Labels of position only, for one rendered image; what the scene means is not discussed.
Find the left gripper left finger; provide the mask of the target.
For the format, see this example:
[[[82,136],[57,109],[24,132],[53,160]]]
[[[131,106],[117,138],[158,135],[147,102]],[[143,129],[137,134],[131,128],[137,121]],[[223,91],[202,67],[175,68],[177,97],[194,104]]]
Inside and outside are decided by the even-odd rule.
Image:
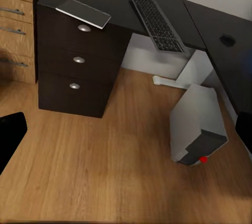
[[[27,123],[22,112],[0,118],[0,174],[8,164],[27,132]]]

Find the mouse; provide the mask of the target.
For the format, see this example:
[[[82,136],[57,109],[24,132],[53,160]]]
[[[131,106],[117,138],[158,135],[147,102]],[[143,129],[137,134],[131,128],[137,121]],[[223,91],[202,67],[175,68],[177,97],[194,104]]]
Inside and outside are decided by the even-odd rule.
[[[227,42],[231,43],[231,44],[235,44],[236,43],[235,37],[233,37],[232,35],[222,34],[222,38],[224,40],[226,40]]]

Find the notebook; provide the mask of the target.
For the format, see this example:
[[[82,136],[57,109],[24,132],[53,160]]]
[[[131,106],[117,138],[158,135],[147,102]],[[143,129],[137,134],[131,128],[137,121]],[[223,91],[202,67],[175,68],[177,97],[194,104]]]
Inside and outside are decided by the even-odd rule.
[[[56,10],[100,29],[104,28],[111,18],[110,15],[76,0],[66,0],[58,5]]]

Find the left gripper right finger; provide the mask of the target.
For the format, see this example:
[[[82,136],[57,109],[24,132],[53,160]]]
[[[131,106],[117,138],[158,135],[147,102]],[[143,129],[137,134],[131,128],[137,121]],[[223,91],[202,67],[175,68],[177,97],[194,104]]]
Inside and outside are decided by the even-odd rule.
[[[235,125],[237,134],[252,154],[252,114],[240,112]]]

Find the keyboard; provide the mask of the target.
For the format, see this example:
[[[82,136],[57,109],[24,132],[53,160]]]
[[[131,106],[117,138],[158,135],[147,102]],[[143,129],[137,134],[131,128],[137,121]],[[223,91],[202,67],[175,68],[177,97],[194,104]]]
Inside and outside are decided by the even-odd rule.
[[[132,0],[158,52],[191,54],[155,0]]]

